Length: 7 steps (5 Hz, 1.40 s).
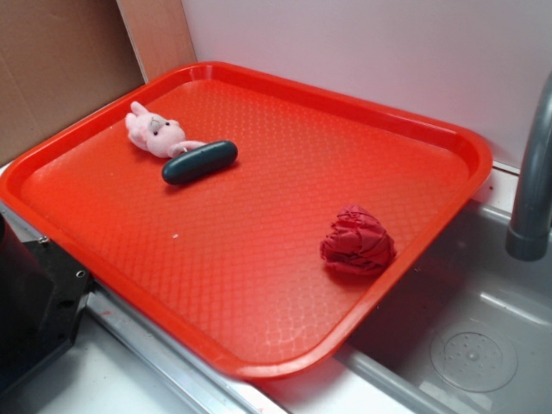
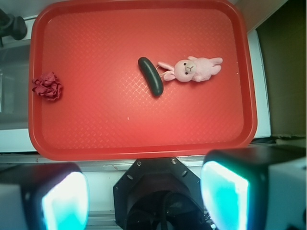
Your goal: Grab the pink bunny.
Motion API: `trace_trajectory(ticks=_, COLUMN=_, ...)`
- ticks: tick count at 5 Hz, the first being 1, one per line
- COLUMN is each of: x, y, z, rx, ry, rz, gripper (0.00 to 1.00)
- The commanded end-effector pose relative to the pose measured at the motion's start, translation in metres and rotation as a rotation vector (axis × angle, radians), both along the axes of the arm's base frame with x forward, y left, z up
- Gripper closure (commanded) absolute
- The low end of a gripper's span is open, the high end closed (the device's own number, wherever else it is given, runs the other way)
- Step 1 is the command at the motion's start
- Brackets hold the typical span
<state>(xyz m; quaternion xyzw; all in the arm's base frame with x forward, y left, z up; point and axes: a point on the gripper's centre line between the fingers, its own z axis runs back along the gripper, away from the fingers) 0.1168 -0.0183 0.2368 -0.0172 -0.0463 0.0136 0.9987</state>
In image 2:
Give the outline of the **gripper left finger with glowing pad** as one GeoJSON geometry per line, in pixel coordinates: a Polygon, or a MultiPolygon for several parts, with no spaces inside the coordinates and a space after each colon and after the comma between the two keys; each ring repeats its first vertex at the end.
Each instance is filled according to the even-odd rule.
{"type": "Polygon", "coordinates": [[[72,162],[17,165],[0,172],[2,230],[83,230],[89,187],[72,162]]]}

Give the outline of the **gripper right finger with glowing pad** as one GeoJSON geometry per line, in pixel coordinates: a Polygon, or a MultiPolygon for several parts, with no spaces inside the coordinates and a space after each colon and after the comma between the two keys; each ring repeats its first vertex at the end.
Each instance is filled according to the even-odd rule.
{"type": "Polygon", "coordinates": [[[258,146],[210,151],[201,169],[201,194],[220,230],[304,230],[307,150],[258,146]]]}

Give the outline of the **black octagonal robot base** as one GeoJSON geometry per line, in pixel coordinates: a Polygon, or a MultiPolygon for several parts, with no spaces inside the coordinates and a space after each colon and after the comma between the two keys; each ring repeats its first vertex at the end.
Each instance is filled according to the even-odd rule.
{"type": "Polygon", "coordinates": [[[137,159],[113,186],[123,230],[210,230],[200,179],[177,158],[137,159]]]}

